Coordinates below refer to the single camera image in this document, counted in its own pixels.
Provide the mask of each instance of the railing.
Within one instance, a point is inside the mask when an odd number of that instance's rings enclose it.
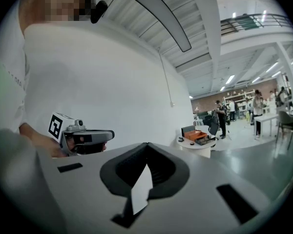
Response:
[[[289,18],[276,14],[252,14],[220,21],[221,36],[239,31],[258,29],[265,27],[291,27]]]

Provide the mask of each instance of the brick wall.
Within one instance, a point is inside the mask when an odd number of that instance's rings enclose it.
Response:
[[[253,89],[255,89],[255,90],[258,89],[262,93],[263,98],[267,99],[270,96],[270,90],[274,91],[275,88],[277,89],[277,82],[275,79],[272,79],[272,80],[268,80],[268,81],[265,81],[265,82],[262,82],[262,83],[259,83],[256,85],[248,86],[247,88],[242,87],[242,88],[238,88],[238,89],[232,89],[232,90],[228,90],[228,91],[225,91],[223,93],[219,93],[219,94],[216,94],[213,96],[208,96],[208,97],[204,97],[204,98],[200,98],[200,99],[193,99],[191,101],[192,110],[194,112],[194,109],[196,107],[199,107],[200,112],[214,110],[216,107],[215,102],[217,100],[220,100],[221,102],[223,102],[224,97],[229,97],[227,95],[227,93],[231,93],[231,92],[233,93],[234,91],[236,92],[236,95],[237,95],[238,93],[243,93],[244,91],[250,92]]]

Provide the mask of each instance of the black and white marker cube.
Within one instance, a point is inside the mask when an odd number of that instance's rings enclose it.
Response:
[[[75,119],[60,113],[52,113],[48,135],[55,139],[58,143],[61,142],[61,133],[66,130],[69,125],[74,125]]]

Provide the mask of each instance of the black rectangular hole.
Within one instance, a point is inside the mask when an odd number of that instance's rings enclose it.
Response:
[[[70,164],[67,166],[59,166],[58,170],[60,173],[65,173],[65,172],[75,170],[75,169],[81,168],[81,167],[83,167],[83,165],[81,163],[75,163],[75,164]]]
[[[241,224],[244,224],[257,215],[258,212],[232,186],[221,185],[216,189]]]

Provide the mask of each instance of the black headphone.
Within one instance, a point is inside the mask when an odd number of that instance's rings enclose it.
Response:
[[[79,10],[79,15],[89,16],[92,23],[97,23],[100,17],[105,13],[108,6],[105,1],[96,4],[95,0],[85,0],[85,9]]]

